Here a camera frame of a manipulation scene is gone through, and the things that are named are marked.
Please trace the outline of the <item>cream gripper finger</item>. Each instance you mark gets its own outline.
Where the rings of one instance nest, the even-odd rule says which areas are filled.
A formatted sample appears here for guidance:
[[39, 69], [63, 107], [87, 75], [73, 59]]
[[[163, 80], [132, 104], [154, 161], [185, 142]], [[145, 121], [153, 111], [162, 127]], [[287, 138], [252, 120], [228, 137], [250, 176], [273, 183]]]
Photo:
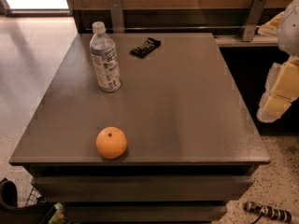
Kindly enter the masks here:
[[258, 34], [262, 36], [278, 36], [278, 30], [282, 21], [284, 13], [278, 13], [273, 19], [263, 24], [258, 29]]
[[265, 82], [257, 118], [264, 123], [280, 119], [299, 98], [299, 58], [291, 56], [284, 64], [273, 63]]

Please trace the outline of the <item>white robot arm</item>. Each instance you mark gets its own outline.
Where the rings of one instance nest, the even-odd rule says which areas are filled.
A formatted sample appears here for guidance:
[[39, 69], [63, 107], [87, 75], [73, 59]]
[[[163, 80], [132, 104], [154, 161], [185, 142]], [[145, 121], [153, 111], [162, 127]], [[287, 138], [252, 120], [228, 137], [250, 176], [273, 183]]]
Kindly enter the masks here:
[[289, 55], [283, 64], [273, 63], [265, 81], [257, 119], [272, 123], [282, 117], [299, 98], [299, 0], [264, 24], [260, 35], [277, 35], [278, 48]]

